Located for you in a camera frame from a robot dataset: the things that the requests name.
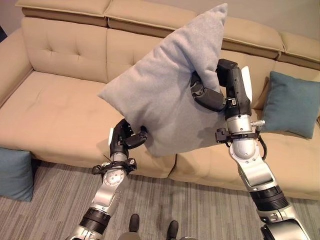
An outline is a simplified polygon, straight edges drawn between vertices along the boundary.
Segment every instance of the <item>sofa seat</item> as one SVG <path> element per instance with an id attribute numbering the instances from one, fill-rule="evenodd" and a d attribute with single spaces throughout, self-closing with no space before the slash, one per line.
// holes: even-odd
<path id="1" fill-rule="evenodd" d="M 108 137 L 123 116 L 97 97 L 104 83 L 33 71 L 0 108 L 0 146 L 37 159 L 91 168 L 109 156 Z M 130 151 L 135 174 L 166 178 L 175 156 Z"/>
<path id="2" fill-rule="evenodd" d="M 251 120 L 261 119 L 252 110 Z M 262 133 L 267 145 L 266 162 L 288 197 L 320 199 L 320 126 L 315 124 L 311 140 L 293 133 Z M 236 162 L 225 144 L 179 153 L 169 178 L 183 182 L 246 190 Z"/>

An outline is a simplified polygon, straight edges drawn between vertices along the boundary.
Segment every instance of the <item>black shoe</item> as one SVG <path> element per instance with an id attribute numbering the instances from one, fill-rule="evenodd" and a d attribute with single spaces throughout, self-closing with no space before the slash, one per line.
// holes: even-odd
<path id="1" fill-rule="evenodd" d="M 129 232 L 138 232 L 140 218 L 138 214 L 132 214 L 129 223 Z"/>
<path id="2" fill-rule="evenodd" d="M 179 224 L 177 221 L 170 222 L 168 232 L 166 234 L 166 240 L 175 240 L 178 234 Z"/>

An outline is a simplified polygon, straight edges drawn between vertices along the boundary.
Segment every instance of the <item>beige sofa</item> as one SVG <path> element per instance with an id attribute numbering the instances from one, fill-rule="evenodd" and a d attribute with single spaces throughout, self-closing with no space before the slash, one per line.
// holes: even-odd
<path id="1" fill-rule="evenodd" d="M 21 29 L 0 44 L 0 147 L 90 168 L 106 160 L 122 116 L 97 93 L 196 13 L 140 0 L 19 0 Z M 252 120 L 260 119 L 270 71 L 320 82 L 320 44 L 228 17 L 221 58 L 250 68 Z M 287 196 L 320 199 L 320 125 L 312 139 L 262 133 L 267 162 Z M 130 152 L 134 174 L 245 190 L 225 145 L 166 157 Z"/>

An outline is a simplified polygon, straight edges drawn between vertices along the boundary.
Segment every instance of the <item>pillow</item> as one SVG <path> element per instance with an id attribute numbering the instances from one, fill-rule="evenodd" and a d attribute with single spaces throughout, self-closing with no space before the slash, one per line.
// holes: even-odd
<path id="1" fill-rule="evenodd" d="M 320 82 L 270 72 L 262 132 L 288 131 L 311 139 L 320 104 Z"/>
<path id="2" fill-rule="evenodd" d="M 220 92 L 215 71 L 226 16 L 226 3 L 197 16 L 99 94 L 125 117 L 134 132 L 141 126 L 147 128 L 145 145 L 154 156 L 216 144 L 215 132 L 225 126 L 225 116 L 198 105 L 190 82 L 197 71 L 205 87 Z"/>
<path id="3" fill-rule="evenodd" d="M 30 152 L 0 147 L 0 195 L 30 202 L 33 191 Z"/>

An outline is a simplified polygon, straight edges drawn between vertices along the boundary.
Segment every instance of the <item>blue pillow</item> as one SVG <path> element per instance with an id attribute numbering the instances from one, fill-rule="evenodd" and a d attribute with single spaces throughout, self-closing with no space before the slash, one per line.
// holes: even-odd
<path id="1" fill-rule="evenodd" d="M 0 195 L 30 202 L 33 191 L 30 152 L 0 147 Z"/>
<path id="2" fill-rule="evenodd" d="M 262 132 L 291 132 L 311 139 L 320 104 L 320 82 L 270 72 Z"/>

